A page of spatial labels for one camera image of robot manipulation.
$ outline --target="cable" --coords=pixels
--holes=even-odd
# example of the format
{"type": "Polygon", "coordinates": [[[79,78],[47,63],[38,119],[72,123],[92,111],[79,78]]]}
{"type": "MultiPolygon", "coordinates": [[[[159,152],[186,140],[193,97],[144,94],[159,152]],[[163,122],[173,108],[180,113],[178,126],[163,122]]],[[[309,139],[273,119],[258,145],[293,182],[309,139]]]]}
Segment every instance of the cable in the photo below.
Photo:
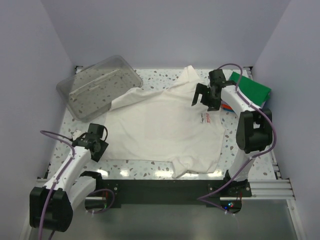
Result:
{"type": "Polygon", "coordinates": [[[107,140],[107,137],[108,137],[108,129],[106,128],[106,126],[103,126],[104,129],[105,129],[105,138],[104,138],[104,142],[107,140]]]}
{"type": "Polygon", "coordinates": [[[114,193],[112,190],[107,189],[107,188],[93,191],[93,192],[91,192],[88,196],[93,195],[93,194],[96,194],[96,193],[100,193],[100,192],[109,192],[109,193],[111,193],[111,194],[112,194],[112,201],[111,201],[111,203],[109,204],[109,206],[107,206],[106,208],[104,208],[104,209],[102,209],[102,210],[100,210],[100,211],[88,211],[88,212],[91,213],[91,214],[101,214],[101,213],[104,213],[104,212],[107,211],[109,208],[111,208],[111,206],[112,206],[112,205],[114,204],[114,202],[115,202],[115,198],[116,198],[115,193],[114,193]]]}
{"type": "Polygon", "coordinates": [[[215,204],[215,203],[213,203],[213,202],[210,202],[210,201],[208,201],[208,200],[205,200],[205,199],[208,198],[208,197],[211,197],[211,196],[215,195],[216,193],[218,193],[218,192],[220,192],[221,190],[223,190],[224,188],[226,188],[226,187],[227,187],[230,183],[232,183],[232,181],[241,173],[241,171],[242,171],[252,160],[254,160],[256,157],[259,157],[259,156],[261,156],[261,155],[264,155],[264,154],[266,154],[266,153],[271,152],[271,151],[275,148],[276,143],[277,143],[277,133],[276,133],[276,128],[275,128],[275,126],[273,125],[273,123],[271,122],[271,120],[268,118],[268,116],[267,116],[264,112],[262,112],[259,108],[251,105],[251,103],[242,95],[241,90],[238,89],[239,83],[240,83],[240,81],[241,81],[241,79],[242,79],[242,76],[243,76],[243,69],[242,69],[242,67],[239,66],[238,64],[227,63],[227,64],[224,64],[224,65],[218,67],[217,69],[221,69],[221,68],[223,68],[224,66],[228,66],[228,65],[236,66],[236,67],[238,67],[238,68],[240,69],[239,80],[238,80],[238,82],[237,82],[236,85],[235,85],[235,92],[237,93],[237,95],[238,95],[248,106],[250,106],[251,108],[253,108],[254,110],[256,110],[258,113],[260,113],[260,114],[267,120],[267,122],[270,124],[270,126],[271,126],[271,128],[272,128],[272,132],[273,132],[273,143],[272,143],[272,146],[271,146],[269,149],[267,149],[267,150],[265,150],[265,151],[262,151],[262,152],[259,152],[259,153],[255,154],[255,155],[253,155],[251,158],[249,158],[249,159],[242,165],[242,167],[236,172],[236,174],[235,174],[227,183],[225,183],[223,186],[221,186],[220,188],[218,188],[217,190],[215,190],[215,191],[213,191],[213,192],[211,192],[211,193],[209,193],[209,194],[206,194],[206,195],[204,195],[204,196],[201,196],[201,197],[198,197],[198,198],[197,198],[198,201],[201,201],[201,202],[206,203],[206,204],[213,205],[213,206],[215,206],[215,207],[217,207],[217,208],[225,211],[226,213],[231,214],[231,212],[223,209],[221,206],[219,206],[219,205],[217,205],[217,204],[215,204]]]}
{"type": "MultiPolygon", "coordinates": [[[[63,139],[60,139],[58,138],[57,136],[59,137],[62,137],[62,138],[65,138],[65,139],[69,139],[68,137],[66,136],[63,136],[63,135],[60,135],[58,133],[54,133],[54,132],[51,132],[51,131],[45,131],[45,130],[41,130],[40,131],[41,134],[49,137],[49,138],[52,138],[52,139],[55,139],[55,140],[58,140],[66,145],[68,145],[70,148],[71,148],[71,151],[72,151],[72,154],[71,154],[71,157],[69,158],[69,160],[66,162],[66,164],[63,166],[63,168],[61,169],[61,171],[57,174],[56,178],[55,178],[55,182],[52,184],[50,190],[49,190],[49,193],[45,199],[45,202],[44,202],[44,205],[43,205],[43,209],[42,209],[42,213],[41,213],[41,218],[40,218],[40,223],[39,223],[39,232],[38,232],[38,240],[41,240],[42,239],[42,233],[43,233],[43,228],[44,228],[44,220],[45,220],[45,214],[46,214],[46,210],[47,210],[47,207],[49,205],[49,201],[50,201],[50,197],[54,191],[54,188],[58,182],[58,180],[60,179],[61,175],[63,174],[63,172],[66,170],[66,168],[69,166],[69,164],[71,163],[71,161],[74,159],[75,157],[75,154],[76,154],[76,151],[75,151],[75,148],[67,141],[63,140],[63,139]]],[[[52,238],[52,236],[54,235],[54,231],[51,233],[50,235],[50,238],[52,238]]]]}

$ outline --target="plastic bin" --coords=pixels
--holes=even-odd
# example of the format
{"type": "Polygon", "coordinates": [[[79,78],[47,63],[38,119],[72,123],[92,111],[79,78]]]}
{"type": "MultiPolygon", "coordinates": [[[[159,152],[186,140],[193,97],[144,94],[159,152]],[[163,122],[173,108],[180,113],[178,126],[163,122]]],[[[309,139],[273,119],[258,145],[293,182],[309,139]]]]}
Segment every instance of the plastic bin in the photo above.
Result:
{"type": "Polygon", "coordinates": [[[56,89],[71,115],[87,123],[107,112],[112,100],[142,85],[132,67],[116,55],[59,82],[56,89]]]}

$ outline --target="purple cable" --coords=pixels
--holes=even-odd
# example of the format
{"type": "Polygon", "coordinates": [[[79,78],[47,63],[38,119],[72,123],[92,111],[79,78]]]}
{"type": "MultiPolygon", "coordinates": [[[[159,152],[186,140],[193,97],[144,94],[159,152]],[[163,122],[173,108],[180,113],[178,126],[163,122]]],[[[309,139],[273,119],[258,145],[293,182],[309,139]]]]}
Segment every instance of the purple cable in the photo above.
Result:
{"type": "Polygon", "coordinates": [[[201,202],[206,203],[206,204],[211,204],[211,205],[213,205],[213,206],[215,206],[215,207],[217,207],[217,208],[219,208],[219,209],[221,209],[221,210],[223,210],[223,211],[226,211],[227,213],[231,214],[231,212],[223,209],[221,206],[219,206],[219,205],[217,205],[217,204],[215,204],[215,203],[213,203],[213,202],[210,202],[210,201],[208,201],[208,200],[205,200],[205,198],[211,197],[211,196],[215,195],[216,193],[220,192],[221,190],[223,190],[225,187],[227,187],[233,180],[235,180],[235,178],[241,173],[241,171],[242,171],[253,159],[255,159],[256,157],[259,157],[259,156],[261,156],[261,155],[263,155],[263,154],[266,154],[266,153],[271,152],[271,151],[275,148],[276,143],[277,143],[277,133],[276,133],[276,128],[275,128],[275,126],[273,125],[273,123],[271,122],[271,120],[268,118],[268,116],[267,116],[264,112],[262,112],[259,108],[251,105],[251,103],[242,95],[241,91],[238,90],[239,83],[240,83],[241,78],[242,78],[242,76],[243,76],[242,67],[240,67],[238,64],[227,63],[227,64],[224,64],[224,65],[218,67],[217,69],[221,69],[222,67],[227,66],[227,65],[236,66],[236,67],[238,67],[238,68],[240,69],[239,80],[238,80],[238,82],[237,82],[236,85],[235,85],[235,91],[236,91],[236,93],[238,94],[238,96],[239,96],[246,104],[248,104],[249,107],[251,107],[251,108],[253,108],[254,110],[256,110],[258,113],[260,113],[260,114],[267,120],[267,122],[270,124],[270,126],[271,126],[271,128],[272,128],[272,132],[273,132],[273,143],[272,143],[272,146],[271,146],[269,149],[267,149],[266,151],[259,152],[259,153],[255,154],[255,155],[253,155],[250,159],[248,159],[248,161],[246,161],[246,162],[242,165],[242,167],[236,172],[236,174],[235,174],[227,183],[225,183],[223,186],[221,186],[220,188],[218,188],[217,190],[215,190],[215,191],[213,191],[213,192],[211,192],[211,193],[209,193],[209,194],[206,194],[206,195],[204,195],[204,196],[201,196],[201,197],[197,198],[198,201],[201,201],[201,202]]]}
{"type": "Polygon", "coordinates": [[[109,204],[108,207],[106,207],[106,208],[104,208],[104,209],[102,209],[102,210],[100,210],[100,211],[88,211],[88,212],[91,213],[91,214],[102,214],[102,213],[104,213],[105,211],[107,211],[109,208],[111,208],[111,206],[112,206],[112,205],[114,204],[114,202],[115,202],[115,198],[116,198],[116,197],[115,197],[115,193],[114,193],[112,190],[107,189],[107,188],[93,191],[93,192],[91,192],[91,193],[89,194],[89,196],[92,195],[92,194],[100,193],[100,192],[109,192],[109,193],[111,193],[111,194],[112,194],[112,201],[111,201],[111,203],[109,204]]]}
{"type": "MultiPolygon", "coordinates": [[[[75,154],[76,154],[76,151],[75,151],[75,148],[67,141],[63,140],[63,139],[60,139],[56,136],[60,136],[62,138],[65,138],[65,139],[69,139],[68,137],[66,136],[63,136],[63,135],[60,135],[58,133],[54,133],[54,132],[51,132],[51,131],[45,131],[45,130],[41,130],[40,133],[42,133],[43,135],[49,137],[49,138],[52,138],[52,139],[55,139],[55,140],[58,140],[66,145],[68,145],[70,148],[71,148],[71,151],[72,151],[72,155],[71,157],[69,158],[69,160],[67,161],[67,163],[64,165],[64,167],[62,168],[62,170],[57,174],[55,180],[58,181],[61,177],[61,175],[64,173],[64,171],[67,169],[67,167],[69,166],[69,164],[71,163],[71,161],[74,159],[75,157],[75,154]]],[[[39,223],[39,233],[38,233],[38,240],[41,240],[42,239],[42,232],[43,232],[43,228],[44,228],[44,221],[45,221],[45,214],[46,214],[46,210],[47,210],[47,207],[48,207],[48,204],[49,204],[49,200],[50,200],[50,197],[52,195],[52,192],[54,191],[54,188],[56,186],[56,182],[54,182],[52,184],[52,187],[50,188],[49,190],[49,193],[48,193],[48,196],[46,197],[45,199],[45,202],[44,202],[44,205],[43,205],[43,209],[42,209],[42,213],[41,213],[41,218],[40,218],[40,223],[39,223]]],[[[51,233],[49,239],[52,238],[54,234],[54,231],[51,233]]]]}

